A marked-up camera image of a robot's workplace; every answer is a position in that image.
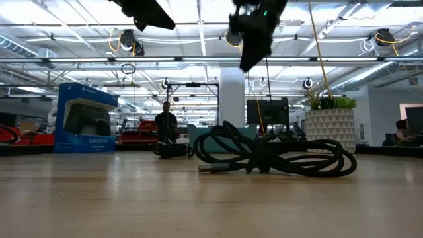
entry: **blue box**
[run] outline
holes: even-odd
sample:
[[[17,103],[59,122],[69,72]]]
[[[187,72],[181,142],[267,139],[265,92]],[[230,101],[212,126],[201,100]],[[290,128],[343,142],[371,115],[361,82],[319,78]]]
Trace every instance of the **blue box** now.
[[[118,96],[80,83],[62,83],[59,88],[54,152],[94,153],[114,151],[116,136],[74,135],[63,130],[69,111],[75,103],[103,108],[110,112],[118,107]]]

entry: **white pillar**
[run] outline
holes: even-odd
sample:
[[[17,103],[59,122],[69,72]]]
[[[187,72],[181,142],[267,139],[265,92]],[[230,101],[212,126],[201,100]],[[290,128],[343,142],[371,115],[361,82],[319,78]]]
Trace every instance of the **white pillar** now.
[[[220,119],[236,127],[245,126],[244,73],[238,68],[222,68],[220,71]]]

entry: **wooden surface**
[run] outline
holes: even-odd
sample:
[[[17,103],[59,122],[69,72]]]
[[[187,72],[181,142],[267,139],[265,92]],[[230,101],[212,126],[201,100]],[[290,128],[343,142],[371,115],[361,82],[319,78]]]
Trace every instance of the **wooden surface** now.
[[[199,175],[151,152],[0,158],[0,237],[423,237],[423,160],[344,178]]]

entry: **ceiling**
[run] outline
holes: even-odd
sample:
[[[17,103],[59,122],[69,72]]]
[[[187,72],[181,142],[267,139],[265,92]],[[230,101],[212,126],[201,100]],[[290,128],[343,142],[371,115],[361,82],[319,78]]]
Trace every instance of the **ceiling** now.
[[[5,34],[19,44],[34,50],[49,49],[58,57],[118,57],[130,56],[130,53],[120,48],[117,52],[110,49],[108,39],[113,48],[118,47],[118,35],[123,29],[135,29],[132,19],[126,17],[116,4],[106,0],[45,0],[48,11],[34,3],[37,0],[3,0],[0,2],[0,35]],[[394,55],[391,48],[369,46],[364,49],[364,38],[374,36],[379,28],[388,28],[395,40],[408,38],[397,47],[405,46],[416,40],[423,31],[422,7],[388,7],[390,1],[368,1],[369,4],[348,5],[347,1],[313,1],[312,13],[315,19],[316,31],[326,32],[321,36],[321,51],[323,56],[382,56]],[[145,56],[240,56],[238,48],[229,46],[226,41],[219,39],[227,31],[228,16],[235,8],[230,0],[158,0],[158,3],[175,21],[174,30],[165,30],[148,26],[143,32],[136,31],[135,35],[145,48]],[[345,15],[345,9],[351,11]],[[343,14],[345,20],[337,20]],[[312,45],[313,27],[306,1],[289,3],[281,16],[281,24],[274,33],[272,57],[275,56],[317,56],[317,48]],[[18,55],[0,48],[0,57],[16,58]],[[148,95],[160,94],[161,83],[167,78],[170,82],[183,83],[189,81],[218,83],[220,79],[219,65],[196,65],[183,63],[139,63],[135,75],[125,78],[126,82],[134,80],[140,87],[110,87],[109,93],[119,95]],[[22,68],[19,64],[9,67]],[[104,64],[83,64],[82,67],[104,67]],[[55,69],[29,70],[27,73],[47,82],[47,70],[50,77],[58,77],[55,83],[66,81],[80,81],[92,85],[122,83],[125,77],[119,70],[110,69],[91,71],[66,71],[75,67],[71,64],[57,64]],[[331,79],[344,75],[356,69],[353,65],[342,67],[326,66],[326,73]],[[321,68],[313,66],[284,67],[271,65],[256,66],[250,71],[252,88],[255,93],[262,93],[267,85],[260,85],[262,78],[271,80],[273,93],[295,94],[301,88],[302,79],[310,77],[320,80]],[[180,89],[180,93],[189,93],[192,89]],[[198,97],[197,100],[182,99],[180,104],[203,104],[213,102],[213,94],[207,89],[196,89],[196,93],[206,94],[208,97]],[[159,110],[157,99],[131,98],[134,105]]]

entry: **person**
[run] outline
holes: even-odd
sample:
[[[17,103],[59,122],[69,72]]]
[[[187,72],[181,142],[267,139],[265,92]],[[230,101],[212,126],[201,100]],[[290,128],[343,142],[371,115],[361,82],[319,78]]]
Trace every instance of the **person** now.
[[[399,120],[397,123],[395,123],[395,125],[397,126],[397,142],[395,146],[405,146],[405,141],[414,140],[414,138],[410,136],[407,119]]]
[[[154,121],[157,123],[159,127],[159,136],[161,142],[165,141],[165,138],[168,138],[172,141],[172,143],[176,143],[177,139],[177,128],[178,128],[178,120],[176,116],[169,112],[171,104],[169,102],[163,103],[163,112],[157,115]]]

